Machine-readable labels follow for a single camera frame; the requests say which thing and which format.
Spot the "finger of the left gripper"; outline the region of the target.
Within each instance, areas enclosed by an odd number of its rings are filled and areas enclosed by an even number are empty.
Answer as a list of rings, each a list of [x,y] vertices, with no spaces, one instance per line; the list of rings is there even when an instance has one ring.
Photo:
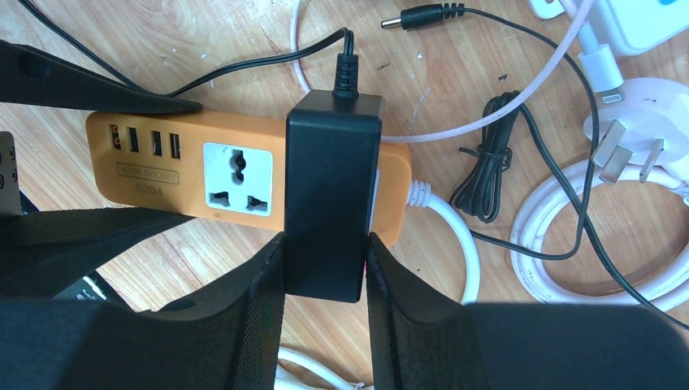
[[[29,45],[1,41],[1,101],[84,111],[184,114],[202,104],[116,83]]]
[[[145,208],[3,217],[1,296],[52,298],[134,245],[189,220]]]

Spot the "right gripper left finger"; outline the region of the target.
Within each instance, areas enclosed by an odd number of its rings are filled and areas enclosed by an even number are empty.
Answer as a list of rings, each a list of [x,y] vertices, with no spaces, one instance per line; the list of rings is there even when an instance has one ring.
[[[157,311],[4,299],[4,389],[271,389],[284,312],[283,240]]]

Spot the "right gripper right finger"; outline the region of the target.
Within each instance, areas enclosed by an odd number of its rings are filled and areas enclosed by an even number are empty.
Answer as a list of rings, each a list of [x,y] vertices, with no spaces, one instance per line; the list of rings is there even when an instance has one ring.
[[[376,236],[366,263],[378,389],[685,389],[688,348],[633,305],[459,304]]]

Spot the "orange power strip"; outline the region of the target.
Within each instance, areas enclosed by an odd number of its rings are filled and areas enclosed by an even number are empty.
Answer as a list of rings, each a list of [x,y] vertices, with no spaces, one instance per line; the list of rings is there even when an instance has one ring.
[[[94,112],[85,130],[108,200],[284,232],[286,119]],[[370,232],[386,245],[400,235],[411,182],[407,145],[381,144]]]

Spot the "black power adapter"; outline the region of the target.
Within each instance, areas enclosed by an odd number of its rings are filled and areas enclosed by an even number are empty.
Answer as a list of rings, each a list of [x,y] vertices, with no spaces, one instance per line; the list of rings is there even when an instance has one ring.
[[[358,91],[354,35],[343,29],[331,90],[286,119],[286,293],[356,303],[369,246],[384,100]]]

